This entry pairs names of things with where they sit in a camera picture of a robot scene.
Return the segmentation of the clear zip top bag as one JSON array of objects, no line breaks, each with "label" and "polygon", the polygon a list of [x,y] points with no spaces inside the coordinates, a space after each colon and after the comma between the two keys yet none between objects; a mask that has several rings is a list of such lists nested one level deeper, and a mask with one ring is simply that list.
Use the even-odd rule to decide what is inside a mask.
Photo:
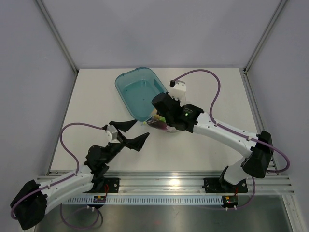
[{"label": "clear zip top bag", "polygon": [[152,128],[156,128],[156,129],[163,130],[163,131],[168,131],[168,132],[178,131],[174,127],[170,127],[166,123],[165,118],[160,116],[155,108],[154,108],[154,111],[150,114],[150,116],[145,120],[144,123],[146,125],[152,127]]}]

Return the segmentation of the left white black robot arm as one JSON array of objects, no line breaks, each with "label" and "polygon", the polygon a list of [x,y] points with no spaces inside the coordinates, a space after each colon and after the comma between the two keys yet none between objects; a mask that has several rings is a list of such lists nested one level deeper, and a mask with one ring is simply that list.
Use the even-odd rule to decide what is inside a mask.
[{"label": "left white black robot arm", "polygon": [[115,122],[110,121],[103,127],[83,123],[83,126],[105,131],[108,142],[105,146],[93,145],[89,148],[84,164],[65,146],[60,143],[76,161],[77,168],[58,178],[38,183],[34,179],[28,181],[12,200],[10,216],[17,220],[23,230],[28,230],[43,220],[52,209],[66,200],[84,193],[107,190],[105,173],[110,163],[123,148],[139,152],[150,135],[148,132],[128,139],[123,134],[129,131],[137,120]]}]

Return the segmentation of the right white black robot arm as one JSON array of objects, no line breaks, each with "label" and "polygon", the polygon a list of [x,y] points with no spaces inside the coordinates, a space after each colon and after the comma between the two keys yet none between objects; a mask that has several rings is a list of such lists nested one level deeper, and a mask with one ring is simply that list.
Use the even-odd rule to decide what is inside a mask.
[{"label": "right white black robot arm", "polygon": [[152,105],[168,126],[210,137],[239,152],[243,157],[222,171],[216,186],[224,192],[232,192],[240,181],[248,178],[264,178],[273,155],[270,133],[260,134],[230,129],[215,122],[203,109],[192,104],[182,106],[179,100],[167,93],[152,99]]}]

